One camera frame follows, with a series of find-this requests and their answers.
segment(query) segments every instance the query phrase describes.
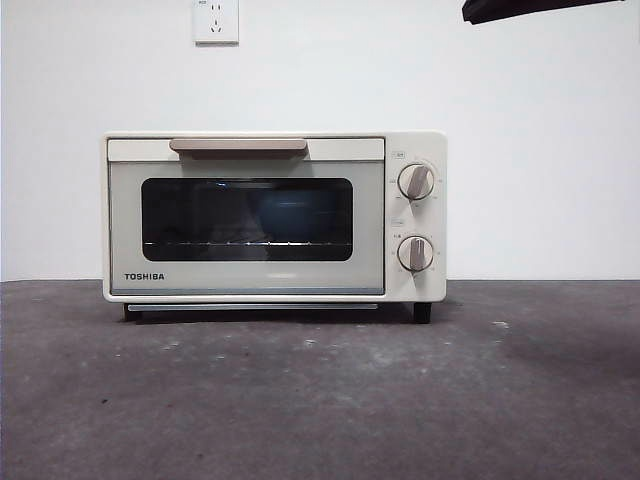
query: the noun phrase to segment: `white toaster oven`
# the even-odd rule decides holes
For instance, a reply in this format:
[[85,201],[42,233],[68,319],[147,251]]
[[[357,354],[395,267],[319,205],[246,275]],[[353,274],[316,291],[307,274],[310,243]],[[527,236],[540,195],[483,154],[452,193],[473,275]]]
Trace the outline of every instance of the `white toaster oven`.
[[437,132],[110,133],[104,296],[146,310],[375,308],[446,292]]

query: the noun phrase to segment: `white wall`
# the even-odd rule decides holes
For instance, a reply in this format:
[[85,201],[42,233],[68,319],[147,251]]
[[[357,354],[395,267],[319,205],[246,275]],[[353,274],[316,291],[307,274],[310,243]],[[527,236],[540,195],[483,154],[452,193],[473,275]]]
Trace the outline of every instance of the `white wall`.
[[463,0],[4,0],[3,278],[99,277],[106,130],[450,137],[451,278],[640,278],[638,2],[472,27]]

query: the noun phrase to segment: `oven door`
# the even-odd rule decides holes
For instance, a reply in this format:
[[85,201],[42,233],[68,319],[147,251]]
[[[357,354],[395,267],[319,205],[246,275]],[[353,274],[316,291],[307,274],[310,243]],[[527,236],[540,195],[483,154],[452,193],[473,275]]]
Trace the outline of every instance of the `oven door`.
[[112,295],[384,293],[383,139],[229,141],[110,141]]

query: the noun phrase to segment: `toshiba logo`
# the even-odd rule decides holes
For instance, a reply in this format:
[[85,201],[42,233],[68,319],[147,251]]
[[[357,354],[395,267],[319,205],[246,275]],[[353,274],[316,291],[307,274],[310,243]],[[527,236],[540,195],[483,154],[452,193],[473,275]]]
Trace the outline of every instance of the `toshiba logo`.
[[164,280],[164,273],[125,273],[125,280]]

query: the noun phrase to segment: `oven door handle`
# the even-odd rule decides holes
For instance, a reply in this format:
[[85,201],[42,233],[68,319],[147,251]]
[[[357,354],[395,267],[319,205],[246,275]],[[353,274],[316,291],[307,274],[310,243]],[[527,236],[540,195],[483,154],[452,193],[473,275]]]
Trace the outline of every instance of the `oven door handle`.
[[169,148],[178,153],[197,152],[306,152],[304,138],[174,138]]

